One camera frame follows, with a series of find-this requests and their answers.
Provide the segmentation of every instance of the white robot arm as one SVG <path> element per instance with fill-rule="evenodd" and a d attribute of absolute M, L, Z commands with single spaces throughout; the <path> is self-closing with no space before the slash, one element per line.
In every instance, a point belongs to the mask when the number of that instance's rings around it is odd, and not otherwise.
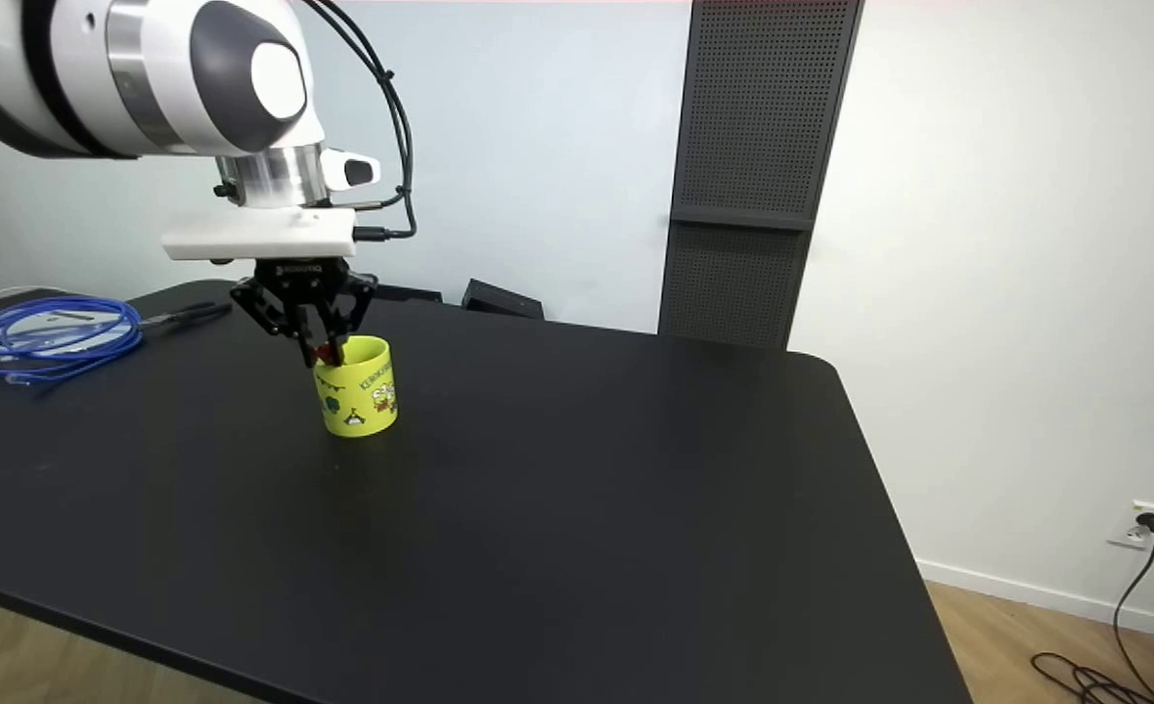
<path fill-rule="evenodd" d="M 334 0 L 305 4 L 345 18 Z M 381 164 L 326 150 L 292 0 L 0 0 L 0 140 L 31 157 L 215 157 L 237 213 L 177 227 L 167 253 L 257 257 L 237 301 L 305 359 L 354 330 L 364 301 L 338 308 L 354 213 L 334 206 L 334 189 L 371 183 Z"/>

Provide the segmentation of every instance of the black tabletop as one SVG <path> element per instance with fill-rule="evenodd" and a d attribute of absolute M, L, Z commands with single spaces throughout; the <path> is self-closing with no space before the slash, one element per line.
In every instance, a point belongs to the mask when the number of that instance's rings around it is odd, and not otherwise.
<path fill-rule="evenodd" d="M 828 364 L 447 308 L 371 331 L 403 419 L 369 441 L 237 313 L 0 387 L 0 603 L 257 695 L 966 700 Z"/>

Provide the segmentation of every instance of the yellow cup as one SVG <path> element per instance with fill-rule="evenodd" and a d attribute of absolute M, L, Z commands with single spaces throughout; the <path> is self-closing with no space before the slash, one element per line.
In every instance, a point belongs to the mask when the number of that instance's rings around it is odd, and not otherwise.
<path fill-rule="evenodd" d="M 338 438 L 371 438 L 395 423 L 390 350 L 382 335 L 348 335 L 345 364 L 313 364 L 313 390 Z"/>

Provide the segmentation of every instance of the wooden floor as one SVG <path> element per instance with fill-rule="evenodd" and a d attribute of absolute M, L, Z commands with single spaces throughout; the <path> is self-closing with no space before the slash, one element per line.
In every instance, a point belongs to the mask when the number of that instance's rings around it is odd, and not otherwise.
<path fill-rule="evenodd" d="M 1056 651 L 1129 686 L 1108 627 L 932 588 L 978 704 L 1072 704 L 1029 669 Z M 1128 638 L 1154 679 L 1154 638 Z M 0 704 L 241 704 L 245 695 L 0 609 Z"/>

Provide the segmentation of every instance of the blue cable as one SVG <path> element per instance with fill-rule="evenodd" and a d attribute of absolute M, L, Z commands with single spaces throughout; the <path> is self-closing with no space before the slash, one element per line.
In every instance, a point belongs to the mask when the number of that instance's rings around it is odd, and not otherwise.
<path fill-rule="evenodd" d="M 125 301 L 35 296 L 0 308 L 0 378 L 56 387 L 129 355 L 142 339 L 142 313 Z"/>

